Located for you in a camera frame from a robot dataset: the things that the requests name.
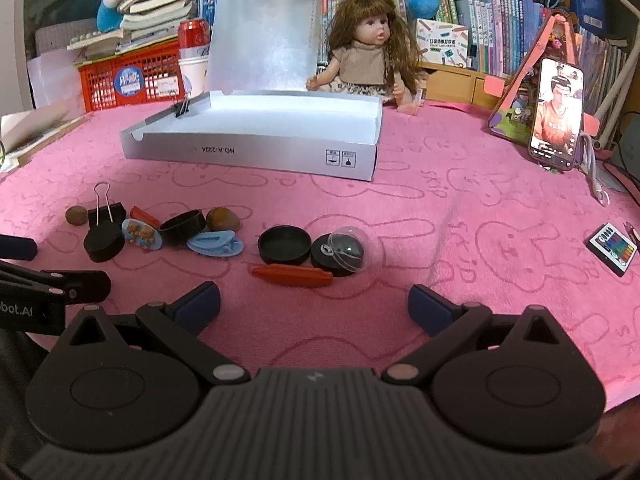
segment clear plastic dome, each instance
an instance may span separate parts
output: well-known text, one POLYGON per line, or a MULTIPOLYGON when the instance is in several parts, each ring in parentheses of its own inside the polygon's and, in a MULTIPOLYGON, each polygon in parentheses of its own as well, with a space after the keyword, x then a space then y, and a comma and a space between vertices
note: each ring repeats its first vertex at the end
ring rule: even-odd
POLYGON ((334 260, 349 272, 362 272, 369 267, 369 237, 362 229, 341 227, 329 235, 327 244, 334 260))

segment blue gripper pad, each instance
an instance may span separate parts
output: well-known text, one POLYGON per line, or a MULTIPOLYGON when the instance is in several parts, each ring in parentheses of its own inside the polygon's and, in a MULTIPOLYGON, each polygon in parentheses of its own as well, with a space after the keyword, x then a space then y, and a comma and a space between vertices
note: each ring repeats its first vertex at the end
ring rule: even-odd
POLYGON ((197 337, 220 313, 220 290, 214 282, 204 282, 167 306, 164 312, 197 337))
POLYGON ((409 290, 408 311, 411 319, 429 336, 437 336, 462 314, 464 309, 425 285, 409 290))
POLYGON ((0 258, 31 261, 38 254, 38 245, 31 238, 0 235, 0 258))

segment label printer box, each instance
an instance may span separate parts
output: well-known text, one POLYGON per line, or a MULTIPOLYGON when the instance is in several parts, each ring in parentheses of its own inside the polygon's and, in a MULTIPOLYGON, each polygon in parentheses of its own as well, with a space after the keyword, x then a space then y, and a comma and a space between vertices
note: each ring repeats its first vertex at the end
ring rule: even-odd
POLYGON ((379 98, 212 91, 175 115, 170 107, 122 131, 125 157, 373 179, 379 98))
POLYGON ((466 68, 469 52, 467 27, 433 20, 416 20, 415 39, 423 61, 466 68))

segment phone screen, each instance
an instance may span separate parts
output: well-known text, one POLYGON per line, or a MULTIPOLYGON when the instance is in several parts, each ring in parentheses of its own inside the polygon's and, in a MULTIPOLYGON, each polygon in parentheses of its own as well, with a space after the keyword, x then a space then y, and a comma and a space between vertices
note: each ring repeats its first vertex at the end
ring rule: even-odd
POLYGON ((575 66, 545 58, 540 63, 538 103, 529 151, 550 166, 569 170, 582 124, 584 74, 575 66))

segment pink tablecloth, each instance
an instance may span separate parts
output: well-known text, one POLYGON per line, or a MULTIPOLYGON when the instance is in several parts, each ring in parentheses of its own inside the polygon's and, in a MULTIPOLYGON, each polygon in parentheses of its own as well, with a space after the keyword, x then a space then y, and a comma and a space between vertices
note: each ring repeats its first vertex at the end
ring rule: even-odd
MULTIPOLYGON (((602 208, 578 171, 552 174, 524 150, 484 133, 484 120, 425 107, 386 110, 373 182, 308 174, 125 160, 120 130, 161 105, 100 112, 37 154, 1 186, 0 232, 34 238, 30 267, 103 269, 113 281, 104 307, 133 312, 171 302, 203 280, 222 291, 222 311, 202 339, 255 371, 261 365, 368 365, 380 370, 425 341, 406 312, 413 283, 495 312, 544 304, 605 383, 609 407, 640 394, 640 260, 617 278, 582 240, 604 222, 640 224, 640 209, 611 192, 602 208), (227 206, 242 219, 244 253, 207 259, 188 250, 127 246, 92 264, 86 226, 67 207, 95 203, 93 187, 161 221, 192 208, 227 206), (266 228, 295 224, 312 237, 343 225, 370 236, 378 264, 329 288, 290 289, 252 278, 266 228)), ((78 308, 69 309, 71 318, 78 308)), ((45 345, 50 339, 39 338, 45 345)))

